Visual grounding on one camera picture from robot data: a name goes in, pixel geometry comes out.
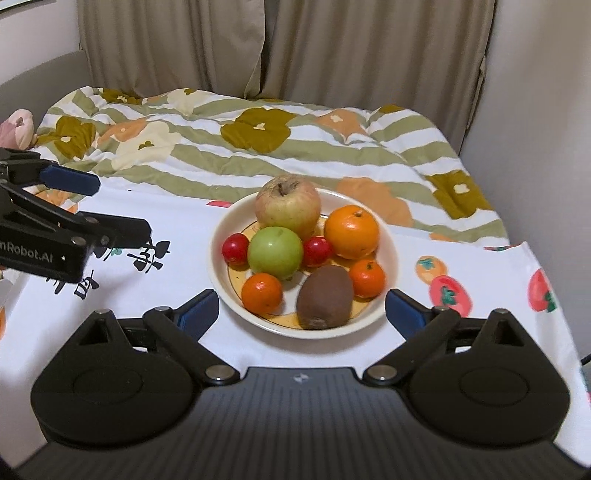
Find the small tangerine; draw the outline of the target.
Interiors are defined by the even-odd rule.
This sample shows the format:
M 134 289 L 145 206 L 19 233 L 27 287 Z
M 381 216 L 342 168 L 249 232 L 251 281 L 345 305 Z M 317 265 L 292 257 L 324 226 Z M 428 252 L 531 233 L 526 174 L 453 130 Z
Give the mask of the small tangerine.
M 247 311 L 259 316 L 270 315 L 283 303 L 283 285 L 273 275 L 253 274 L 242 285 L 240 299 Z
M 386 274 L 374 259 L 363 259 L 349 268 L 356 297 L 370 299 L 379 296 L 386 286 Z

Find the red cherry tomato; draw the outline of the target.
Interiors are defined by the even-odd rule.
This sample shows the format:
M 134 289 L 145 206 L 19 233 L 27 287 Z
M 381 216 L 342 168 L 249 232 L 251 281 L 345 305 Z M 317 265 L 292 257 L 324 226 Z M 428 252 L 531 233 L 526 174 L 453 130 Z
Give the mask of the red cherry tomato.
M 221 245 L 221 255 L 226 264 L 235 268 L 247 265 L 249 239 L 242 233 L 233 233 Z
M 303 265 L 307 268 L 317 268 L 332 257 L 332 244 L 324 236 L 312 236 L 303 244 Z

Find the brown kiwi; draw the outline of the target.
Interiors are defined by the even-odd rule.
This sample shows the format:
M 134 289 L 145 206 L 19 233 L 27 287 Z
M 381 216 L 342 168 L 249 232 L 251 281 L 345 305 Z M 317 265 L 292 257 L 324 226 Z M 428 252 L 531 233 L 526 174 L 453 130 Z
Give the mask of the brown kiwi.
M 344 267 L 325 265 L 315 269 L 301 285 L 295 312 L 298 325 L 307 330 L 344 326 L 353 307 L 353 282 Z

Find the green apple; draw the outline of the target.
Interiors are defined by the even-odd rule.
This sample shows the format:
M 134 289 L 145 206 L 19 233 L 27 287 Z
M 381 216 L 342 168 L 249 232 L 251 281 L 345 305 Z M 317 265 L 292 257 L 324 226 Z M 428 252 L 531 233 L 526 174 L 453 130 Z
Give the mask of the green apple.
M 284 227 L 264 227 L 253 235 L 247 262 L 253 273 L 267 273 L 288 280 L 301 267 L 304 247 L 294 231 Z

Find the large orange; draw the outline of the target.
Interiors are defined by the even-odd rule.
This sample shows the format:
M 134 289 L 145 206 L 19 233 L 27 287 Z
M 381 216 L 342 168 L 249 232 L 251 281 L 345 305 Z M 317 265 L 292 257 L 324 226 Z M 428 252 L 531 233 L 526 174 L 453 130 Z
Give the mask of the large orange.
M 339 257 L 360 260 L 377 250 L 380 226 L 368 210 L 350 204 L 332 211 L 324 225 L 325 239 Z

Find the yellowish red apple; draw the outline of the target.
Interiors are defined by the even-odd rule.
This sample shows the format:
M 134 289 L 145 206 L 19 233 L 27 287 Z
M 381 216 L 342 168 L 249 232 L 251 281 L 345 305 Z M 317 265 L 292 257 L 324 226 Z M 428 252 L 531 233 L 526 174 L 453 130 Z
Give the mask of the yellowish red apple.
M 315 185 L 296 174 L 271 179 L 254 202 L 260 227 L 280 226 L 307 240 L 317 227 L 322 201 Z

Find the pink plush pillow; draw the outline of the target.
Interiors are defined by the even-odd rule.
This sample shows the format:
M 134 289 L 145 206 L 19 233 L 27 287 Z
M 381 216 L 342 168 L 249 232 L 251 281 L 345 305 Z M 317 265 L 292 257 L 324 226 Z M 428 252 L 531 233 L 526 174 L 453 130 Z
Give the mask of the pink plush pillow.
M 26 109 L 14 111 L 0 126 L 0 147 L 28 150 L 36 141 L 33 114 Z

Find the grey headboard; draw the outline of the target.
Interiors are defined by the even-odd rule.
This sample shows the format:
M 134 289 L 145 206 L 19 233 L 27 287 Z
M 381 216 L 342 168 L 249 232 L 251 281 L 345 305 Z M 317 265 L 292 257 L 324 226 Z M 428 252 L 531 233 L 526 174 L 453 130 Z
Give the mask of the grey headboard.
M 91 83 L 87 56 L 82 50 L 47 61 L 1 85 L 1 121 L 25 109 L 32 113 L 38 127 L 57 101 Z

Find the cream duck bowl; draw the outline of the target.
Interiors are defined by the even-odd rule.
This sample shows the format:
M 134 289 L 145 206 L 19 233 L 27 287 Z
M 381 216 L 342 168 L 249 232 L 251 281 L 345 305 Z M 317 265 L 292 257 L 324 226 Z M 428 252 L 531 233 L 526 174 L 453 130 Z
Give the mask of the cream duck bowl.
M 300 291 L 301 284 L 304 283 L 304 275 L 311 274 L 310 270 L 304 269 L 298 272 L 297 275 L 294 275 L 293 280 L 284 284 L 283 304 L 281 304 L 281 308 L 276 315 L 260 317 L 243 308 L 242 298 L 240 298 L 242 285 L 252 273 L 246 268 L 240 267 L 236 269 L 229 266 L 222 256 L 221 245 L 230 234 L 243 233 L 247 238 L 251 239 L 259 230 L 256 214 L 254 214 L 256 195 L 256 193 L 247 195 L 232 204 L 231 207 L 228 207 L 228 210 L 222 215 L 221 220 L 219 220 L 211 234 L 207 259 L 208 274 L 213 288 L 221 301 L 228 307 L 228 310 L 259 329 L 284 337 L 305 340 L 342 337 L 385 320 L 386 293 L 397 285 L 400 277 L 399 256 L 397 248 L 394 247 L 394 237 L 388 228 L 389 226 L 377 213 L 370 210 L 370 207 L 344 194 L 322 188 L 318 188 L 318 195 L 320 195 L 322 202 L 322 213 L 315 234 L 324 233 L 322 226 L 324 226 L 325 219 L 329 217 L 332 210 L 349 204 L 362 206 L 376 218 L 380 226 L 380 243 L 372 258 L 375 258 L 385 271 L 385 290 L 372 300 L 353 300 L 352 318 L 349 319 L 349 322 L 344 326 L 325 330 L 305 330 L 301 329 L 297 323 L 297 293 Z

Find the floral striped quilt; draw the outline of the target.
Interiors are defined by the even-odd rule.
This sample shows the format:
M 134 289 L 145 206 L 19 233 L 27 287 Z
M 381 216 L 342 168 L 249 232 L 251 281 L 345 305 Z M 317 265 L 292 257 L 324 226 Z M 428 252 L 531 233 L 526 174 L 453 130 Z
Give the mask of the floral striped quilt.
M 84 86 L 48 109 L 34 148 L 111 188 L 205 200 L 235 202 L 300 175 L 436 240 L 508 243 L 443 133 L 397 105 L 331 108 L 189 88 L 137 98 Z

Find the beige curtains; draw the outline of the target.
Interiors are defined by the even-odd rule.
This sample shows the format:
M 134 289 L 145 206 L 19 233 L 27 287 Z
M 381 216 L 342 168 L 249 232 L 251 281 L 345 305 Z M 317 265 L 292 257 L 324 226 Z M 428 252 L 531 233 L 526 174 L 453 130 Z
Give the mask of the beige curtains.
M 329 107 L 395 104 L 460 148 L 484 80 L 492 1 L 81 1 L 93 82 Z

